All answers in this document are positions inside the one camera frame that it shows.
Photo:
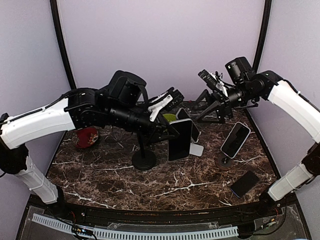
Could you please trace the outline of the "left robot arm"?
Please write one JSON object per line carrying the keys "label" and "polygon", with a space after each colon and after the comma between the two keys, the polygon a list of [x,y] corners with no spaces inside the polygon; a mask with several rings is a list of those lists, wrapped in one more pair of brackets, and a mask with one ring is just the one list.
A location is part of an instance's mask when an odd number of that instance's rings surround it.
{"label": "left robot arm", "polygon": [[149,98],[146,82],[139,76],[118,70],[108,85],[70,90],[54,102],[17,115],[0,118],[0,168],[19,178],[60,218],[67,218],[70,206],[60,187],[51,183],[33,163],[26,143],[58,132],[88,127],[115,126],[136,133],[146,144],[178,137],[163,117],[184,99],[171,87]]}

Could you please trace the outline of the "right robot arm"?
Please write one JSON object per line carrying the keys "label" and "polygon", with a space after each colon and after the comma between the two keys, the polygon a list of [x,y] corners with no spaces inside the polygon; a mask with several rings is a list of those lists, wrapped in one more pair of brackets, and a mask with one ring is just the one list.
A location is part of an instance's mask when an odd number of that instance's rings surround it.
{"label": "right robot arm", "polygon": [[234,109],[246,109],[248,102],[252,102],[252,107],[255,108],[258,101],[264,99],[290,115],[315,142],[297,166],[260,195],[261,201],[255,205],[255,213],[260,217],[266,217],[274,210],[274,202],[319,176],[320,110],[288,80],[275,72],[267,70],[256,73],[244,56],[228,62],[225,68],[233,82],[232,85],[223,82],[217,72],[212,73],[204,69],[198,73],[212,92],[205,89],[195,101],[197,104],[202,100],[206,101],[206,107],[196,118],[197,122],[207,123],[205,117],[215,112],[216,118],[212,119],[211,123],[223,124],[226,119],[233,117]]}

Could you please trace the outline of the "black phone grey edge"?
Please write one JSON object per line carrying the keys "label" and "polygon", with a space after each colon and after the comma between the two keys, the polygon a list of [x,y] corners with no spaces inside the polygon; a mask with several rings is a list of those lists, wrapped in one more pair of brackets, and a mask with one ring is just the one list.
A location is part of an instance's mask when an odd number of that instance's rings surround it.
{"label": "black phone grey edge", "polygon": [[181,119],[170,122],[170,124],[180,133],[176,139],[168,141],[168,160],[175,161],[184,159],[190,154],[192,120]]}

